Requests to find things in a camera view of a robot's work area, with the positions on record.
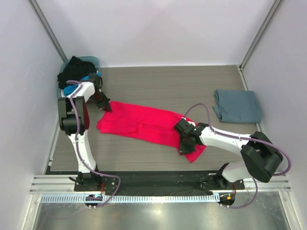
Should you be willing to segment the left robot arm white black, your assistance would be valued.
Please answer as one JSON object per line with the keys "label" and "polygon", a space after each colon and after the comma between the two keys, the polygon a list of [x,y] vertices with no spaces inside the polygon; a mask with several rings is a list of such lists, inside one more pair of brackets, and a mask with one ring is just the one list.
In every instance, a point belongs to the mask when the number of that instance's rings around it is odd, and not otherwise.
{"label": "left robot arm white black", "polygon": [[97,191],[102,185],[102,176],[98,174],[97,163],[93,158],[88,130],[90,118],[87,102],[93,102],[102,111],[112,111],[110,99],[102,92],[103,81],[98,73],[91,73],[82,80],[68,80],[76,88],[58,99],[59,127],[70,139],[78,162],[78,176],[72,181],[91,191]]}

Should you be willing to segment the grey blue t shirt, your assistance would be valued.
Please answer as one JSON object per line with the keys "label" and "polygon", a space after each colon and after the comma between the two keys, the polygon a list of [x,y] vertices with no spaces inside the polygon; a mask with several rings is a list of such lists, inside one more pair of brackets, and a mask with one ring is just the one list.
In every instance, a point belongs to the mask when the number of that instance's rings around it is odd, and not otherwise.
{"label": "grey blue t shirt", "polygon": [[222,90],[214,92],[213,110],[224,123],[259,124],[262,110],[253,91]]}

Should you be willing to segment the pink red t shirt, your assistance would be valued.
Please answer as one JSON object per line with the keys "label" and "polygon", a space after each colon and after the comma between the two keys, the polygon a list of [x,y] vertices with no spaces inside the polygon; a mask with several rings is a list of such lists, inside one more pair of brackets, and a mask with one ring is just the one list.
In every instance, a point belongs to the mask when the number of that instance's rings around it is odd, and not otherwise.
{"label": "pink red t shirt", "polygon": [[105,112],[96,128],[104,134],[140,139],[179,150],[179,133],[175,124],[183,115],[153,107],[110,102],[112,111]]}

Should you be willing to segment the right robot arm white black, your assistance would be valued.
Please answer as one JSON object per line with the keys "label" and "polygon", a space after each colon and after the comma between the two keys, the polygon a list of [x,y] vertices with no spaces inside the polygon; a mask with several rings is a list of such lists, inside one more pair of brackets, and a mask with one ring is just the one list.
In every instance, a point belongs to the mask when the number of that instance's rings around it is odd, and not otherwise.
{"label": "right robot arm white black", "polygon": [[213,186],[228,189],[241,179],[254,178],[267,183],[283,161],[279,150],[262,132],[252,135],[224,132],[205,123],[180,119],[174,126],[179,134],[179,152],[190,155],[197,146],[213,146],[241,156],[236,163],[225,163],[209,179]]}

